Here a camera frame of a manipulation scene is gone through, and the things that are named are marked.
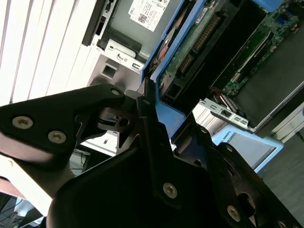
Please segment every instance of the black metal bracket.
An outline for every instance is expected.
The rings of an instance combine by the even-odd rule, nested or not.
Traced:
[[[75,200],[71,197],[90,200],[82,202],[85,208],[70,209],[69,214],[78,211],[82,215],[99,197],[100,203],[104,200],[108,202],[105,206],[110,207],[113,202],[107,199],[107,194],[115,191],[118,205],[122,200],[123,207],[131,210],[125,212],[125,219],[136,219],[143,207],[153,207],[154,212],[168,211],[168,216],[155,212],[162,225],[176,225],[177,220],[188,223],[189,217],[197,219],[197,215],[204,213],[207,226],[301,227],[232,146],[214,145],[208,131],[193,121],[181,131],[186,146],[181,140],[178,144],[183,147],[181,154],[173,155],[165,125],[158,122],[155,93],[151,90],[154,87],[153,81],[145,79],[142,95],[136,100],[113,85],[95,85],[0,107],[0,151],[30,163],[37,170],[60,171],[80,142],[106,130],[118,132],[120,153],[64,185],[50,209],[51,215],[62,216],[64,213],[54,211],[65,210],[67,207],[60,202],[71,203]],[[54,131],[55,139],[50,137]],[[90,191],[104,194],[95,198]],[[244,192],[255,204],[253,214],[247,212],[240,199]],[[63,224],[67,226],[84,227],[77,222]]]

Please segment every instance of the metal screw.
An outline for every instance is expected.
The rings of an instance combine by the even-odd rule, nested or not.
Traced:
[[[61,144],[67,140],[66,134],[61,131],[51,131],[47,136],[52,143]]]
[[[143,100],[147,105],[149,105],[150,104],[150,102],[149,101],[147,101],[147,100]]]
[[[201,130],[203,133],[208,133],[207,130],[206,130],[205,128],[203,128],[203,127],[202,127],[200,130]]]
[[[228,211],[228,214],[229,214],[236,222],[239,222],[239,221],[241,220],[241,216],[239,215],[239,212],[238,212],[238,210],[237,210],[235,207],[229,205],[229,206],[227,207],[227,211]]]
[[[112,91],[112,93],[115,94],[115,95],[119,95],[119,94],[120,94],[120,93],[119,93],[117,90],[115,90],[115,89],[112,89],[111,91]]]
[[[287,226],[285,225],[285,223],[281,220],[278,220],[277,223],[279,224],[280,228],[287,228]]]
[[[17,116],[12,121],[13,125],[20,129],[28,129],[33,126],[33,121],[27,116]]]
[[[226,148],[227,148],[227,150],[229,150],[230,152],[233,152],[233,149],[231,148],[231,146],[227,145]]]
[[[169,198],[175,199],[177,197],[177,190],[173,184],[164,183],[162,189]]]

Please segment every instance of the white label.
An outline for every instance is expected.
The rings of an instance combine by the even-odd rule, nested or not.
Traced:
[[[131,19],[154,32],[170,0],[133,0]]]
[[[207,8],[207,7],[203,8],[203,10],[201,11],[200,15],[199,15],[198,18],[196,19],[195,24],[199,24],[199,23],[200,23],[200,21],[203,19],[203,17],[204,17],[205,14],[207,13],[207,11],[208,11],[208,8]]]

